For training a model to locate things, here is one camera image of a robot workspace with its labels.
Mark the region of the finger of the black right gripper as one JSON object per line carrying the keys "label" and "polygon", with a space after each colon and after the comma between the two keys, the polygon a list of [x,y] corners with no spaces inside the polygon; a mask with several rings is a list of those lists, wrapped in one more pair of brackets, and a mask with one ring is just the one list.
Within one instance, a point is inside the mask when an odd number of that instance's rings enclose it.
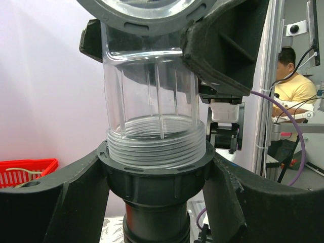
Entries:
{"label": "finger of the black right gripper", "polygon": [[81,33],[79,51],[99,63],[103,62],[100,20],[91,19],[88,21]]}

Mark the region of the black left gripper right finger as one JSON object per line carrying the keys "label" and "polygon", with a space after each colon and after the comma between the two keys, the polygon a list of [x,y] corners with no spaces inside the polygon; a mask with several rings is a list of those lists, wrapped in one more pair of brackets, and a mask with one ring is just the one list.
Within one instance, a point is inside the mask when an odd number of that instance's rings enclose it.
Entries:
{"label": "black left gripper right finger", "polygon": [[273,182],[216,153],[203,193],[213,242],[323,242],[323,189]]}

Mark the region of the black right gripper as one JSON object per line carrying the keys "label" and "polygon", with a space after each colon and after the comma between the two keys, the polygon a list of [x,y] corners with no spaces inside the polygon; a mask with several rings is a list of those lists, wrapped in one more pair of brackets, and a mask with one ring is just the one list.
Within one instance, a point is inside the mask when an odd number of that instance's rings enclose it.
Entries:
{"label": "black right gripper", "polygon": [[183,31],[183,63],[202,81],[208,105],[206,139],[230,154],[242,149],[245,104],[255,67],[268,1],[216,1],[210,11]]}

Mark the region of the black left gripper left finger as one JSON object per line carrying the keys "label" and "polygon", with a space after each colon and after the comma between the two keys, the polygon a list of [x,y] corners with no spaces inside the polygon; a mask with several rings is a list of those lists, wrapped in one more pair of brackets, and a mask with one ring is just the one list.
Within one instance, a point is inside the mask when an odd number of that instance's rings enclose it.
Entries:
{"label": "black left gripper left finger", "polygon": [[108,195],[96,151],[20,188],[1,189],[1,242],[99,242]]}

